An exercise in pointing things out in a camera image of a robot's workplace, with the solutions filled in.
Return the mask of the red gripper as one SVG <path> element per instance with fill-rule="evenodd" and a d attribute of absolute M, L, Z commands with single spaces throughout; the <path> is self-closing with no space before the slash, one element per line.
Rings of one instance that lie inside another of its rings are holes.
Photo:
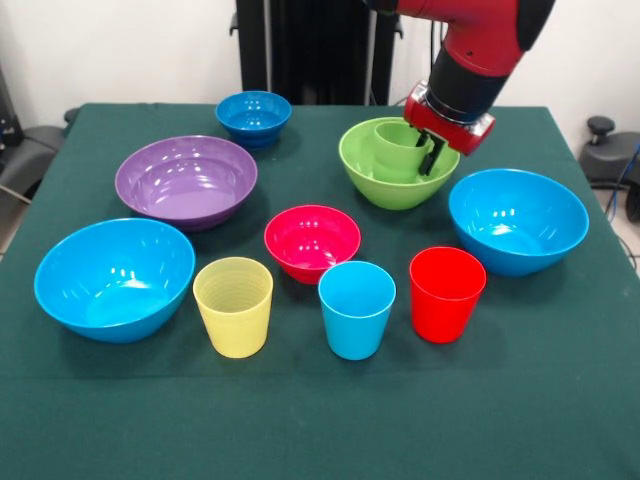
<path fill-rule="evenodd" d="M 448 113 L 442 114 L 436 105 L 428 81 L 422 79 L 414 86 L 404 107 L 404 119 L 420 130 L 415 147 L 426 147 L 418 169 L 421 176 L 431 174 L 446 142 L 453 150 L 469 156 L 490 135 L 496 123 L 490 113 L 484 113 L 471 122 L 453 120 Z"/>

